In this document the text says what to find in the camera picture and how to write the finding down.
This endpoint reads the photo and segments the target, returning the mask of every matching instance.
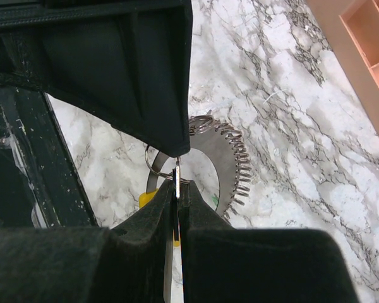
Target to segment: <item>white marble countertop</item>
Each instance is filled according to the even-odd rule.
[[[303,0],[193,0],[189,113],[212,110],[244,133],[251,198],[233,205],[238,228],[326,230],[362,302],[379,302],[379,138]],[[103,226],[138,209],[145,145],[52,100]],[[206,197],[212,164],[183,159]],[[172,302],[182,302],[179,249]]]

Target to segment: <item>yellow handle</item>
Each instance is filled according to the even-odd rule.
[[[141,194],[139,197],[139,208],[142,208],[147,203],[149,203],[153,199],[153,197],[155,196],[158,190],[159,189],[156,189],[155,191],[148,194],[147,193]],[[179,247],[179,241],[174,241],[174,247]]]

